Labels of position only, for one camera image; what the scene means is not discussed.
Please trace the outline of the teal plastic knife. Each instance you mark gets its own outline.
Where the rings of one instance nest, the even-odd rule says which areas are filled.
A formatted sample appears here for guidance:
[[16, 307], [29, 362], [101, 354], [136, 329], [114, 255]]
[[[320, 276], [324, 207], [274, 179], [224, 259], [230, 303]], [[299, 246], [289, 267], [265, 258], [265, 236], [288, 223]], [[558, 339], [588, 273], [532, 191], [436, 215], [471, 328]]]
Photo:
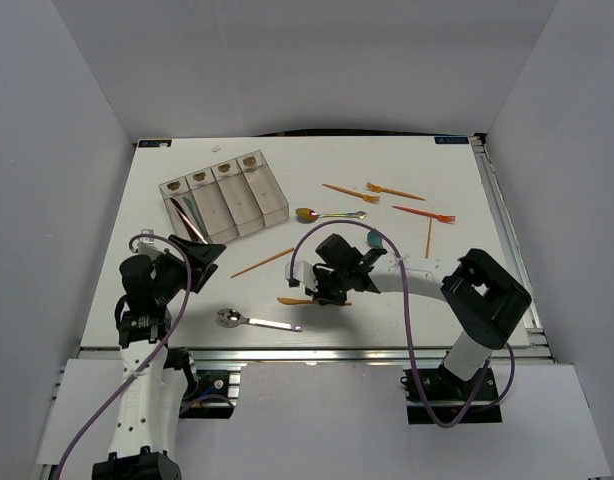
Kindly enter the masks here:
[[191, 214], [191, 216], [192, 216], [192, 218], [193, 218], [193, 220], [194, 220], [194, 222], [196, 224], [197, 229], [199, 230], [199, 232], [202, 235], [204, 235], [205, 234], [205, 229], [204, 229], [202, 221], [201, 221], [201, 219], [200, 219], [200, 217], [198, 215], [195, 203], [189, 197], [184, 197], [183, 201], [184, 201], [187, 209], [189, 210], [189, 212], [190, 212], [190, 214]]

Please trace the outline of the dark iridescent metal knife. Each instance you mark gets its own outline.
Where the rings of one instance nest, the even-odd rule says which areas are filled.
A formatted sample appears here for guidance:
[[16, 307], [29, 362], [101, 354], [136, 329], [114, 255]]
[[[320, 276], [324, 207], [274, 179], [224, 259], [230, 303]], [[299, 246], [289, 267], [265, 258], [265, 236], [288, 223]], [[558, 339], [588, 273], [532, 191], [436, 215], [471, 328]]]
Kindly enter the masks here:
[[204, 243], [205, 242], [204, 237], [202, 236], [200, 231], [196, 228], [196, 226], [193, 224], [193, 222], [189, 219], [189, 217], [187, 216], [185, 210], [180, 205], [180, 203], [174, 198], [171, 199], [171, 203], [174, 206], [174, 209], [176, 210], [176, 212], [178, 213], [181, 221], [183, 222], [190, 236], [190, 239], [195, 242]]

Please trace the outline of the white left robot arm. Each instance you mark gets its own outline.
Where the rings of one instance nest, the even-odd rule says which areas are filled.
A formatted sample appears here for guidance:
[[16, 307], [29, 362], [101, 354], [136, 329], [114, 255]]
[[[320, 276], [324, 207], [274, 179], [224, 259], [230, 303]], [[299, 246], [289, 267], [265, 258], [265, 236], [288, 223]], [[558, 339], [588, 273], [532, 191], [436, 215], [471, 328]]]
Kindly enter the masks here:
[[193, 359], [168, 345], [179, 318], [169, 303], [197, 294], [216, 272], [223, 244], [171, 235], [167, 248], [135, 246], [119, 266], [123, 296], [114, 312], [123, 366], [119, 411], [106, 460], [94, 479], [179, 479], [173, 447], [179, 411], [199, 392]]

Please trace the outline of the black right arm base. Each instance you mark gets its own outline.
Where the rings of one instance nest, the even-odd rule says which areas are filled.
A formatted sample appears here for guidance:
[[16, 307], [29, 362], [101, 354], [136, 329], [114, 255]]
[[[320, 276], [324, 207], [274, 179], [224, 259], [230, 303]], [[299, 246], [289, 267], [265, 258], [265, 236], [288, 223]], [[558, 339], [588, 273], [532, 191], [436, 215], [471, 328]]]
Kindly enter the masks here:
[[[427, 399], [436, 416], [443, 423], [449, 423], [458, 415], [477, 380], [477, 377], [474, 377], [469, 382], [453, 383], [442, 377], [435, 368], [420, 369], [419, 374]], [[403, 371], [400, 383], [407, 402], [408, 424], [432, 425], [433, 421], [424, 408], [411, 369]], [[503, 421], [501, 407], [493, 405], [498, 397], [498, 386], [492, 369], [488, 367], [483, 383], [461, 422], [465, 424], [501, 423]]]

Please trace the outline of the teal plastic spoon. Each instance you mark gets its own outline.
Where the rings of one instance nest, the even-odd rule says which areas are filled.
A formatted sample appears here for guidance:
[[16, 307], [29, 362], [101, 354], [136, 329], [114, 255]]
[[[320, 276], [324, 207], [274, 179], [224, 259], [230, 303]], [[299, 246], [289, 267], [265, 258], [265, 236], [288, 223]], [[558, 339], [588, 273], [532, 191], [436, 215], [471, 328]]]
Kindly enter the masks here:
[[382, 249], [383, 248], [382, 235], [375, 230], [370, 230], [367, 234], [367, 243], [370, 248]]

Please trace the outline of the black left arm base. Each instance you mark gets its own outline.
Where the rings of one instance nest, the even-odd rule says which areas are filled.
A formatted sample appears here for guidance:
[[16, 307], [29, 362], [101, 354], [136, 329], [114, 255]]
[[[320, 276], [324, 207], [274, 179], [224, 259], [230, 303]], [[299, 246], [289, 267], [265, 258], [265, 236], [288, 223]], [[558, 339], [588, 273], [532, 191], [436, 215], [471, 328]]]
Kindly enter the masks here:
[[198, 377], [196, 390], [181, 404], [180, 419], [228, 420], [238, 401], [243, 363], [219, 352], [191, 351]]

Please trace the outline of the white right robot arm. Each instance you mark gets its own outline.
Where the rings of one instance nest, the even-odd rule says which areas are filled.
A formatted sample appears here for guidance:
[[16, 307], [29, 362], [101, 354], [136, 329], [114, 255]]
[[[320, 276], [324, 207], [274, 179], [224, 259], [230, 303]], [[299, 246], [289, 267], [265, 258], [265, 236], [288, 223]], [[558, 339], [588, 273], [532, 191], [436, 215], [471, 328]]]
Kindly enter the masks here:
[[485, 360], [506, 347], [532, 299], [528, 291], [487, 252], [472, 248], [453, 272], [439, 265], [409, 266], [383, 248], [361, 253], [338, 234], [316, 249], [321, 261], [295, 266], [293, 276], [322, 305], [343, 305], [349, 291], [403, 293], [446, 303], [462, 332], [445, 355], [438, 374], [440, 390], [459, 399], [471, 391]]

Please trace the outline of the orange plastic knife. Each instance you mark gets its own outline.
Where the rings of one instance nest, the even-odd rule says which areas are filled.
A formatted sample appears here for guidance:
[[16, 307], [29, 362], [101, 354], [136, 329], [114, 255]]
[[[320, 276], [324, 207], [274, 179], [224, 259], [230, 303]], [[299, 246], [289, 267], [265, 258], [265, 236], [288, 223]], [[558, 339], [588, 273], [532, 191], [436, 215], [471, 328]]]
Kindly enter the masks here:
[[289, 298], [289, 297], [278, 297], [277, 301], [283, 305], [287, 306], [298, 306], [298, 305], [332, 305], [332, 306], [351, 306], [351, 302], [344, 303], [332, 303], [330, 301], [322, 300], [322, 299], [298, 299], [298, 298]]

